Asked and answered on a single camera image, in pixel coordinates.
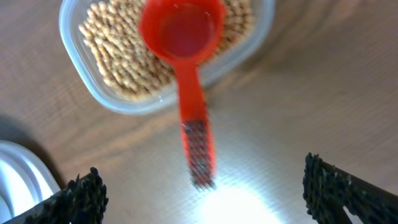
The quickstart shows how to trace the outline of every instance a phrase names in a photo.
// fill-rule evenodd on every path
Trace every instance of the plastic container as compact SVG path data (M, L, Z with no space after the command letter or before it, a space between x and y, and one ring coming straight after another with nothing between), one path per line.
M60 190L44 163L28 149L0 140L0 223Z
M122 114L144 114L164 108L176 102L176 85L166 88L159 96L144 101L129 101L118 96L106 86L96 66L94 55L83 43L83 34L78 25L87 18L86 10L93 2L100 0L63 0L60 10L60 32L63 44L87 89L104 107ZM274 0L252 0L257 17L253 33L237 47L199 68L203 86L211 85L230 72L264 42L274 18Z

